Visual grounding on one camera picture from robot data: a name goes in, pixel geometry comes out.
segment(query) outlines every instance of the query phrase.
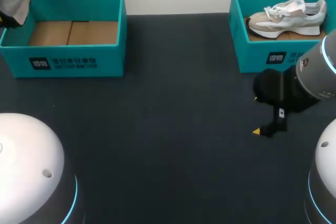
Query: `white dome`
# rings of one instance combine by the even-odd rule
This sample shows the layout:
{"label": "white dome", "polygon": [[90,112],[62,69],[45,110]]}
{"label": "white dome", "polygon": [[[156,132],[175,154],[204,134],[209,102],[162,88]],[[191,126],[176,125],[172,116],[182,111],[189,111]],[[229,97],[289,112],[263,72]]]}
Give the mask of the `white dome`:
{"label": "white dome", "polygon": [[336,120],[320,136],[316,147],[316,165],[324,185],[336,197]]}
{"label": "white dome", "polygon": [[64,166],[62,145],[43,122],[0,114],[0,224],[34,214],[56,189]]}

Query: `shoe sole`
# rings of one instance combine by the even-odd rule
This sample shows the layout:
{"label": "shoe sole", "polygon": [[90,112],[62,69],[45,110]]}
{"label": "shoe sole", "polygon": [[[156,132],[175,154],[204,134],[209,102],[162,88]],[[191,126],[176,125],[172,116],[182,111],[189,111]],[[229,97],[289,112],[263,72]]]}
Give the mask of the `shoe sole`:
{"label": "shoe sole", "polygon": [[250,18],[246,19],[246,25],[249,29],[249,31],[256,35],[259,36],[261,38],[264,39],[276,39],[279,37],[280,34],[286,32],[286,31],[292,31],[294,33],[297,34],[301,34],[301,35],[308,35],[308,36],[312,36],[312,35],[320,35],[321,33],[321,26],[314,26],[314,27],[289,27],[287,29],[284,30],[280,30],[280,31],[273,31],[273,32],[269,32],[269,31],[258,31],[256,29],[251,28],[248,24],[250,22]]}
{"label": "shoe sole", "polygon": [[13,17],[7,16],[0,12],[3,25],[10,28],[21,27],[27,19],[30,1],[31,0],[23,0],[19,10]]}

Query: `teal box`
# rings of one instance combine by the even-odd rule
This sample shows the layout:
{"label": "teal box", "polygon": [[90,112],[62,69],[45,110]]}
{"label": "teal box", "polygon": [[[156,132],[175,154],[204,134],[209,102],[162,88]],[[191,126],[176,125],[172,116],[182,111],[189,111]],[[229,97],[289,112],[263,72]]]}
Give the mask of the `teal box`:
{"label": "teal box", "polygon": [[[117,43],[28,46],[38,21],[118,21]],[[15,78],[118,77],[124,73],[126,34],[124,0],[32,0],[24,25],[3,32],[0,51]]]}
{"label": "teal box", "polygon": [[[294,65],[298,58],[311,49],[319,40],[267,40],[250,41],[244,17],[262,12],[264,7],[274,6],[288,0],[231,0],[229,25],[241,73],[262,72],[267,68],[284,71]],[[305,0],[307,3],[318,0]],[[324,29],[328,34],[336,28],[336,0],[327,2],[327,17]],[[268,64],[271,55],[282,55],[282,62]]]}

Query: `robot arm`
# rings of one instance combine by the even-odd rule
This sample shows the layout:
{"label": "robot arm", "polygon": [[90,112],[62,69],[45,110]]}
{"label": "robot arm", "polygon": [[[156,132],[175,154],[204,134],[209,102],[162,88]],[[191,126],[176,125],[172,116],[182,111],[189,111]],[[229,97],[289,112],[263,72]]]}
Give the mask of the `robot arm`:
{"label": "robot arm", "polygon": [[272,137],[287,130],[287,116],[336,96],[336,30],[284,72],[266,69],[254,81],[256,101],[274,107],[273,121],[254,133]]}
{"label": "robot arm", "polygon": [[336,223],[336,120],[323,131],[316,147],[304,197],[307,223]]}

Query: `dark tabletop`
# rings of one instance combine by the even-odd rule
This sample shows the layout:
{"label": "dark tabletop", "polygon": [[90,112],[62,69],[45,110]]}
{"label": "dark tabletop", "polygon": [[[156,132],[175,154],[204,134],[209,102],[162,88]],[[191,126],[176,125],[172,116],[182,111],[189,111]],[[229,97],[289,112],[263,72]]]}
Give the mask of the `dark tabletop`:
{"label": "dark tabletop", "polygon": [[240,74],[227,14],[130,16],[125,76],[13,79],[0,61],[0,112],[59,136],[88,224],[303,223],[308,171],[335,103],[272,118]]}

